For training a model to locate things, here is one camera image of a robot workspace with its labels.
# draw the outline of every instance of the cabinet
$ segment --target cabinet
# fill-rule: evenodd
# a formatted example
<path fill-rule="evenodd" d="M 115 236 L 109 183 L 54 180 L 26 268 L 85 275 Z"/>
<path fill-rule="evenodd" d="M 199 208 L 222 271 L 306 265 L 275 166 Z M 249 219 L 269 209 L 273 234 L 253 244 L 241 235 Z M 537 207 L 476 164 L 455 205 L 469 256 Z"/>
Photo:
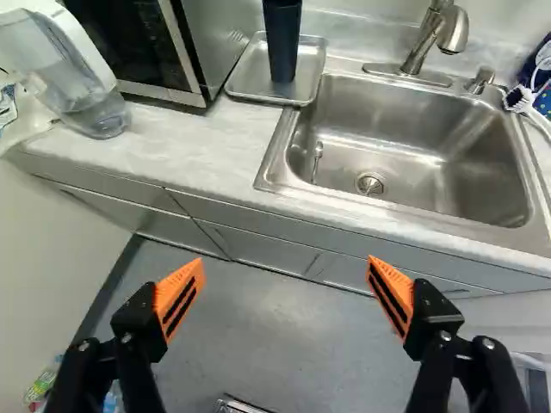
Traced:
<path fill-rule="evenodd" d="M 55 158 L 37 157 L 19 151 L 10 152 L 9 158 L 18 168 L 48 181 L 64 183 L 75 188 L 93 191 L 96 194 L 112 196 L 119 200 L 129 200 L 163 211 L 187 215 L 164 188 L 157 185 L 82 168 Z"/>
<path fill-rule="evenodd" d="M 536 274 L 345 231 L 304 219 L 267 213 L 195 194 L 172 189 L 168 191 L 194 219 L 204 219 L 360 260 L 365 259 L 367 255 L 377 256 L 396 268 L 408 268 L 437 279 L 444 278 L 459 284 L 477 286 L 482 291 L 518 293 L 551 288 L 549 278 Z"/>
<path fill-rule="evenodd" d="M 334 287 L 373 295 L 365 281 L 368 262 L 353 256 L 339 255 L 315 278 Z M 425 278 L 450 299 L 465 299 L 499 294 L 500 292 L 471 286 L 457 281 L 445 280 L 432 275 L 421 274 L 416 271 L 398 268 L 411 279 Z"/>
<path fill-rule="evenodd" d="M 200 219 L 196 222 L 230 258 L 258 267 L 313 278 L 335 258 L 328 251 L 306 245 Z"/>
<path fill-rule="evenodd" d="M 222 250 L 190 217 L 159 211 L 63 183 L 42 181 L 131 232 L 227 259 Z"/>

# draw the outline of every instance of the microwave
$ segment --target microwave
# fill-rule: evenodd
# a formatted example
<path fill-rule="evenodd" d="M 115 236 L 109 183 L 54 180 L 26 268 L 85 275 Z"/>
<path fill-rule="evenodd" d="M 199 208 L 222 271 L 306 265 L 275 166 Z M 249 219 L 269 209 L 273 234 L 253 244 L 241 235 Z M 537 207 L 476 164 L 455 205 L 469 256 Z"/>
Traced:
<path fill-rule="evenodd" d="M 261 24 L 258 0 L 63 0 L 119 90 L 206 108 Z"/>

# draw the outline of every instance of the sink drain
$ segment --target sink drain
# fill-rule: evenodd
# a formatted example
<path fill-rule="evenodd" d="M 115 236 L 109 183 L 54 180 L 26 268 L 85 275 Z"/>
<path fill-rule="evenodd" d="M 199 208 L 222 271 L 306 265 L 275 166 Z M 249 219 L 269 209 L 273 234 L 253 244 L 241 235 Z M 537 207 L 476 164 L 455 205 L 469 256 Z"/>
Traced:
<path fill-rule="evenodd" d="M 370 172 L 363 172 L 356 177 L 354 181 L 356 191 L 361 195 L 374 195 L 382 194 L 385 192 L 385 186 L 383 185 L 380 177 L 373 175 Z"/>

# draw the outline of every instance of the faucet handle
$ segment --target faucet handle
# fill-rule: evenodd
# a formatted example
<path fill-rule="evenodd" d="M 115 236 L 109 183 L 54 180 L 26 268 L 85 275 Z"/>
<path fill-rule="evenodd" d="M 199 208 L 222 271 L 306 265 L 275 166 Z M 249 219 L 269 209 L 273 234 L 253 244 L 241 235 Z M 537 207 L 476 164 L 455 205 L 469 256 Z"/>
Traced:
<path fill-rule="evenodd" d="M 475 95 L 480 95 L 487 84 L 492 84 L 496 78 L 496 71 L 490 66 L 481 66 L 474 79 L 465 84 L 465 90 Z"/>

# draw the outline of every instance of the stainless steel sink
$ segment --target stainless steel sink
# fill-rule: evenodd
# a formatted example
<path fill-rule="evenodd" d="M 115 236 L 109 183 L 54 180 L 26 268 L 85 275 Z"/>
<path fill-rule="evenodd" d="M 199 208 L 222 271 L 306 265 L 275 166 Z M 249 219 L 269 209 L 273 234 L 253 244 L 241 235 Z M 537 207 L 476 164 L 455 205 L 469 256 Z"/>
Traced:
<path fill-rule="evenodd" d="M 549 255 L 518 119 L 480 96 L 327 70 L 315 103 L 285 109 L 255 187 Z"/>

